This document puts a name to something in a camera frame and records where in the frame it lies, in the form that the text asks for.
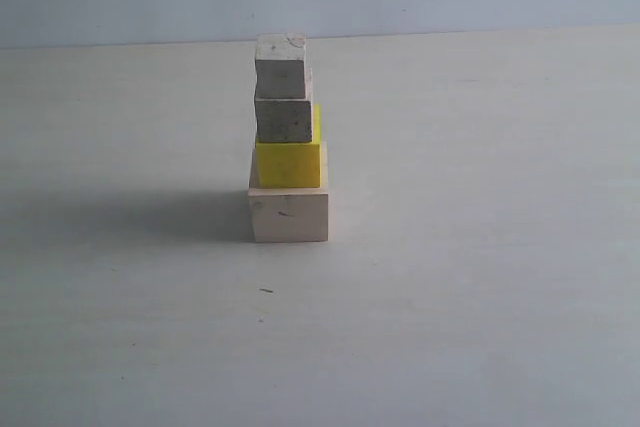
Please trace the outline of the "yellow cube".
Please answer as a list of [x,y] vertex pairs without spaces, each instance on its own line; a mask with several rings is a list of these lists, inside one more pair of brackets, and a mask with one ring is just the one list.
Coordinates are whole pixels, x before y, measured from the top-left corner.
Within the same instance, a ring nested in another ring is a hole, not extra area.
[[257,176],[261,188],[318,188],[323,181],[325,141],[322,109],[314,105],[310,142],[266,143],[255,138]]

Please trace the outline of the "large wooden cube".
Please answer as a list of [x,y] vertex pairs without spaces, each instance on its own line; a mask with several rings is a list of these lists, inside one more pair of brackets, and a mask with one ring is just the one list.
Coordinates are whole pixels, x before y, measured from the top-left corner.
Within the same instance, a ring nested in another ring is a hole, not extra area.
[[260,187],[256,153],[252,152],[248,203],[256,242],[326,242],[329,239],[328,155],[325,142],[321,143],[320,158],[320,187],[267,189]]

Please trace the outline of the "small wooden cube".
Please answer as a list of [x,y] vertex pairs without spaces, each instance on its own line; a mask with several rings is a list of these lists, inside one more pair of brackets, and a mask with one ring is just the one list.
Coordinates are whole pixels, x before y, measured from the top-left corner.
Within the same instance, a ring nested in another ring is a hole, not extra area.
[[256,96],[261,99],[306,97],[304,34],[261,34],[255,50]]
[[314,134],[311,70],[307,67],[258,69],[254,112],[260,142],[311,142]]

